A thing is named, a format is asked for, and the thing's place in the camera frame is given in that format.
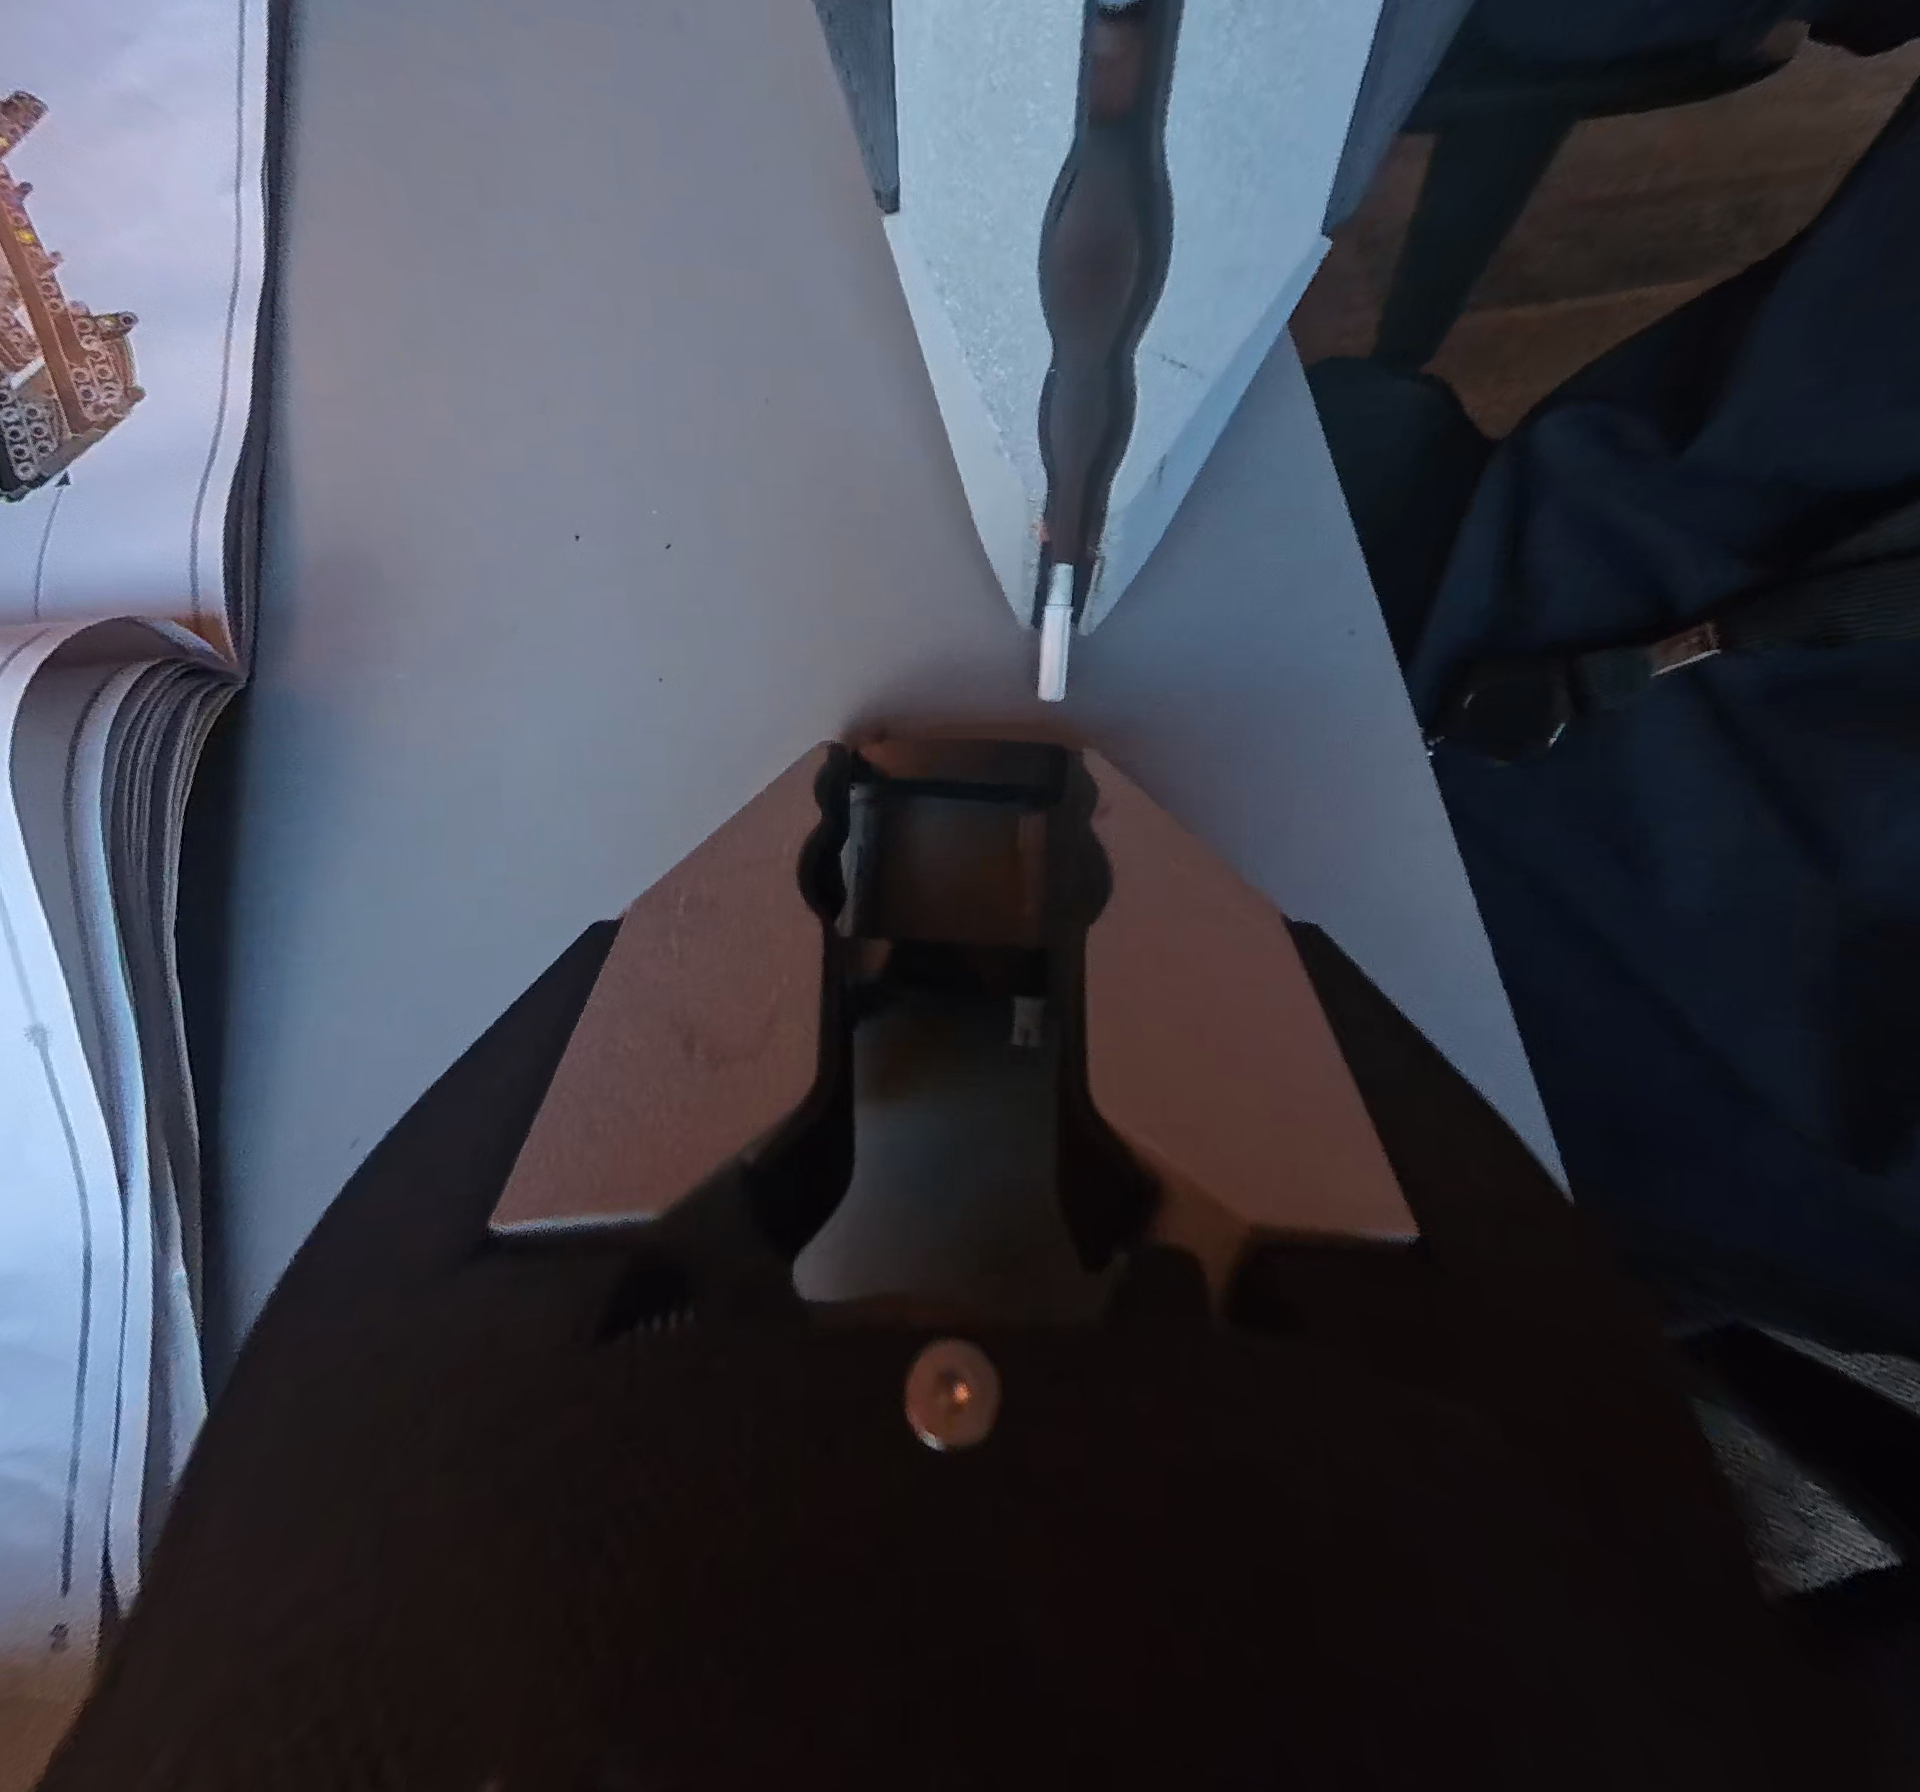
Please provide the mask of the black badge reel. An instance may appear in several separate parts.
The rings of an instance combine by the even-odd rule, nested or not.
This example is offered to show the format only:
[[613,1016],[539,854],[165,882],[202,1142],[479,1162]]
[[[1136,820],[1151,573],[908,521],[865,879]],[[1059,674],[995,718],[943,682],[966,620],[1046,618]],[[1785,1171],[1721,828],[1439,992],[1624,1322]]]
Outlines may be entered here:
[[1454,679],[1424,743],[1502,768],[1542,758],[1574,724],[1637,704],[1659,679],[1719,654],[1721,633],[1703,621],[1655,640],[1480,658]]

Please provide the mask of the open lego instruction booklet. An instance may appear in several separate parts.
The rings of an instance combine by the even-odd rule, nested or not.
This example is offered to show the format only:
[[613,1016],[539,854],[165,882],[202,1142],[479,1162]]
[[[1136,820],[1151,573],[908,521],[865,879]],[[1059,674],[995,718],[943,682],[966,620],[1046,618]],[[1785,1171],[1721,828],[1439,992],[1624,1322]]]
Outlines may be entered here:
[[1,7],[1,1643],[54,1698],[207,1413],[179,844],[252,657],[272,0]]

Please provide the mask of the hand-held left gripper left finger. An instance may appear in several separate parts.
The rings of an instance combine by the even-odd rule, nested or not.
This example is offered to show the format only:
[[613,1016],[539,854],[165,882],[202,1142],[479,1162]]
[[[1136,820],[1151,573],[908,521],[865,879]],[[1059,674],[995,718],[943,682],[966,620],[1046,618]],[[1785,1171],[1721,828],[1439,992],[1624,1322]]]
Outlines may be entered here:
[[808,750],[628,904],[494,1248],[621,1259],[662,1298],[796,1296],[855,1167],[851,782],[847,745]]

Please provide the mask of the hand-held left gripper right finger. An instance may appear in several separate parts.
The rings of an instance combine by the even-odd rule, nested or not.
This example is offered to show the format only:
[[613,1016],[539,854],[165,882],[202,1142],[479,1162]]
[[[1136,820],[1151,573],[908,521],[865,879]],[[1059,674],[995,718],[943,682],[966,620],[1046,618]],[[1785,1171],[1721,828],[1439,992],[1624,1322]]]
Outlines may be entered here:
[[1284,914],[1092,751],[1050,805],[1055,1197],[1073,1257],[1404,1249],[1399,1180]]

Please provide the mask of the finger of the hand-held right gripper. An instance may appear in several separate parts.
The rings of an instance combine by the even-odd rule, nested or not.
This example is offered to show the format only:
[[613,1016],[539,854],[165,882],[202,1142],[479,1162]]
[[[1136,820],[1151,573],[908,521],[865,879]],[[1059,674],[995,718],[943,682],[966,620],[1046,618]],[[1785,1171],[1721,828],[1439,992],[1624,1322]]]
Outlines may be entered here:
[[1107,621],[1327,253],[1383,0],[1176,0],[1163,90],[1168,257],[1077,628]]
[[1016,621],[1043,582],[1039,260],[1079,124],[1092,0],[890,0],[901,292],[980,549]]

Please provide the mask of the black lego frame piece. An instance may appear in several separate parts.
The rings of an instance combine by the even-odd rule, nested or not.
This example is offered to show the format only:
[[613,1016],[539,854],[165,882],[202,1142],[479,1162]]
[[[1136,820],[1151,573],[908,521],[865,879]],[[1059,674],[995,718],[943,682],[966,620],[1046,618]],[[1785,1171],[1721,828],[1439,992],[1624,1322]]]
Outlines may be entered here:
[[869,740],[849,773],[838,933],[874,998],[935,993],[1050,1047],[1066,750]]

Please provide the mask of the person's dark blue clothing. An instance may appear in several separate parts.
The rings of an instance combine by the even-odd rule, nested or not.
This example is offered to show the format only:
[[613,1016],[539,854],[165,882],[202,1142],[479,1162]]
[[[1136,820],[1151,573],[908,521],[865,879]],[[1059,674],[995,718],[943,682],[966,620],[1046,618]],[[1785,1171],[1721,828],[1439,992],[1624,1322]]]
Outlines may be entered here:
[[1309,391],[1415,714],[1480,658],[1724,650],[1546,756],[1428,750],[1577,1202],[1700,1306],[1917,1338],[1917,101],[1788,243],[1492,441]]

